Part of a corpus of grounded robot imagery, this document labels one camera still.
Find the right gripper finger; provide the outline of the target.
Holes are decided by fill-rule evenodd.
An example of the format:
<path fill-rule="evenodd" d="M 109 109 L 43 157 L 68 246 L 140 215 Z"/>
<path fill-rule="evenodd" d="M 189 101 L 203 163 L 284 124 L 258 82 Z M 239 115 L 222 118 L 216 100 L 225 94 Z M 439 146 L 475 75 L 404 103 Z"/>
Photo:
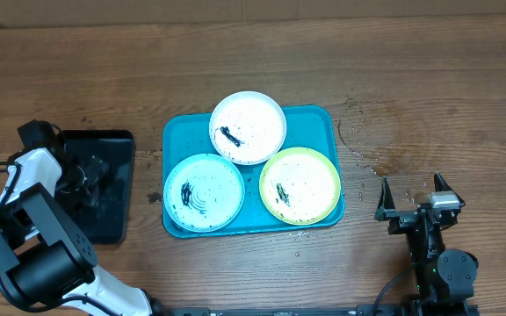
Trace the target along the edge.
<path fill-rule="evenodd" d="M 395 212 L 395 205 L 388 181 L 383 177 L 381 179 L 381 192 L 375 212 L 375 219 L 388 219 L 390 212 Z"/>
<path fill-rule="evenodd" d="M 452 191 L 452 187 L 445 181 L 439 172 L 436 172 L 434 177 L 435 192 Z"/>

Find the light blue rimmed plate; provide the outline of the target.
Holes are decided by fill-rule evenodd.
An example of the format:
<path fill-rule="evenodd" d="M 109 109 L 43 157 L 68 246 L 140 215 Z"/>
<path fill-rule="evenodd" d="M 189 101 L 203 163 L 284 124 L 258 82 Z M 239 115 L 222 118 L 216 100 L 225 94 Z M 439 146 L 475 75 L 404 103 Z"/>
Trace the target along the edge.
<path fill-rule="evenodd" d="M 217 154 L 182 160 L 163 185 L 170 219 L 191 233 L 211 233 L 227 226 L 242 209 L 245 185 L 238 168 Z"/>

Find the dark green sponge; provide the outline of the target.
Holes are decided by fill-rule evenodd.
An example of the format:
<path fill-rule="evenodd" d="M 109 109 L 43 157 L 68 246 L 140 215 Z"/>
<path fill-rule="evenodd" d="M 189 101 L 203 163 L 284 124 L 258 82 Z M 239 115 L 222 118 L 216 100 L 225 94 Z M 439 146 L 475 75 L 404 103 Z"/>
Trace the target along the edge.
<path fill-rule="evenodd" d="M 96 207 L 98 205 L 99 188 L 95 187 L 82 187 L 76 191 L 76 198 L 78 207 Z"/>

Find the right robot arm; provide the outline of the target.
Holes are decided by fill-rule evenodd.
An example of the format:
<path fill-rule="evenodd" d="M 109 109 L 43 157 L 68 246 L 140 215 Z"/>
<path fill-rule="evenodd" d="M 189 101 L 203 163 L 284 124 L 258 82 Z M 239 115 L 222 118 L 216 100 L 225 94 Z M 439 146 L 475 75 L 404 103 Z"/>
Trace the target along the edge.
<path fill-rule="evenodd" d="M 434 175 L 435 190 L 414 211 L 398 211 L 386 178 L 374 218 L 388 223 L 390 234 L 404 234 L 416 276 L 417 296 L 401 304 L 403 315 L 470 315 L 466 301 L 473 296 L 479 262 L 469 252 L 445 247 L 442 232 L 458 223 L 465 201 Z"/>

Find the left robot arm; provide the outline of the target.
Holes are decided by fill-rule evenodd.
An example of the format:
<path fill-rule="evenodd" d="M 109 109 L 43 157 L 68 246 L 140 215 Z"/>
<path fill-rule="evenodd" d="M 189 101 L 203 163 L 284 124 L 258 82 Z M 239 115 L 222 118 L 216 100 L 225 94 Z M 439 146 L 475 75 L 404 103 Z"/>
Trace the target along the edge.
<path fill-rule="evenodd" d="M 30 146 L 0 162 L 0 292 L 24 312 L 161 315 L 158 301 L 98 263 L 93 233 L 126 214 L 131 149 L 71 156 Z"/>

